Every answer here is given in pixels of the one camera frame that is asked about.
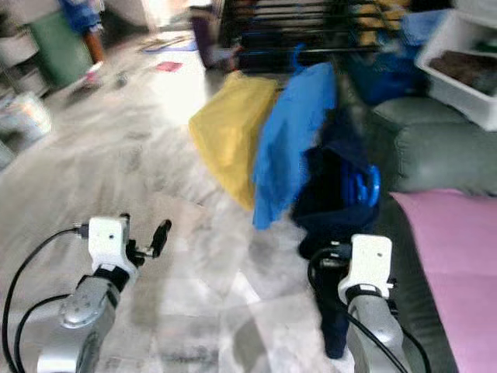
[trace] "clothing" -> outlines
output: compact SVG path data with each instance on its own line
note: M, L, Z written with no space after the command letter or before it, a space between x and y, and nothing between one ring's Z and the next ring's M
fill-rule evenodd
M95 31L100 25L100 16L90 1L59 0L62 12L71 29L80 35Z
M410 13L402 18L401 28L407 44L420 47L428 43L433 31L442 23L447 10Z
M306 157L311 177L291 217L308 232L299 245L299 253L310 259L318 250L329 247L331 241L350 242L356 233L371 233L378 208L346 202L343 187L349 180L345 180L348 176L342 171L344 163L364 175L369 169L365 148L347 109L328 114L321 144L306 152ZM349 323L342 312L326 305L321 297L338 299L338 284L345 272L343 268L316 270L316 302L321 313L325 351L330 358L343 355Z
M243 208L254 208L252 170L259 130L277 98L276 80L239 71L189 121L200 156L220 185Z
M277 220L308 181L304 152L313 145L335 101L335 76L329 63L306 68L281 93L262 129L255 159L253 224L257 229Z

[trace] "gray sofa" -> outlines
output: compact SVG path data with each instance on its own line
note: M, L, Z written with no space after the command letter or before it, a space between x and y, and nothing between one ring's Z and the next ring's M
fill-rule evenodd
M497 133L484 132L456 110L426 98L381 104L368 116L365 133L370 160L381 171L384 196L377 233L394 244L392 274L399 284L394 299L400 321L425 347L432 371L457 371L412 227L388 192L451 188L497 196Z

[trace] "marble floor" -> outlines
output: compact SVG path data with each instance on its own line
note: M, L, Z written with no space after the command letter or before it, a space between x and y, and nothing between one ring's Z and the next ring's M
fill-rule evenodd
M156 71L165 60L184 65ZM190 140L188 119L223 76L206 75L196 53L138 53L136 40L110 51L105 69L98 91L47 98L52 132L0 174L2 307L25 256L73 221L127 211L143 245L170 218L165 252L122 294L98 372L353 371L348 351L341 361L324 355L306 261L296 253L302 232L286 219L255 231L252 215L219 187ZM118 88L121 71L128 83ZM33 261L19 282L11 333L34 302L71 291L91 271L86 247L60 238ZM35 312L25 328L28 372L36 371L56 311L53 304ZM0 372L7 371L2 357Z

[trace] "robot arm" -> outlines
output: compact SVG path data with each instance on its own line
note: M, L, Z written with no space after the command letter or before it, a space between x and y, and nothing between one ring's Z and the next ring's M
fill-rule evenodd
M355 372L411 372L402 348L402 329L387 303L393 287L388 282L391 241L375 235L354 235L351 243L332 242L331 248L317 252L309 263L309 281L318 297L325 297L321 287L338 287L339 299L327 302L340 312L348 312L351 324L346 340L354 357ZM313 271L318 267L348 271L338 284L317 285Z
M402 348L404 335L391 314L387 299L392 284L391 240L375 235L352 237L349 273L339 283L339 297L349 313L365 325L410 371ZM360 373L398 372L384 353L356 326L347 333L347 344Z
M120 292L138 277L147 256L158 257L167 240L171 222L157 228L145 251L129 239L129 215L92 218L89 221L91 276L84 276L75 292L64 300L59 323L38 359L38 373L92 373L103 340L110 331Z

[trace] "yellow cloth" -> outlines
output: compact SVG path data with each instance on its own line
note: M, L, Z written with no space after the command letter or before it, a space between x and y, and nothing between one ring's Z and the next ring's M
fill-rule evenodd
M189 131L207 167L247 210L254 208L252 168L259 129L276 102L277 87L277 81L232 72L222 89L189 121Z

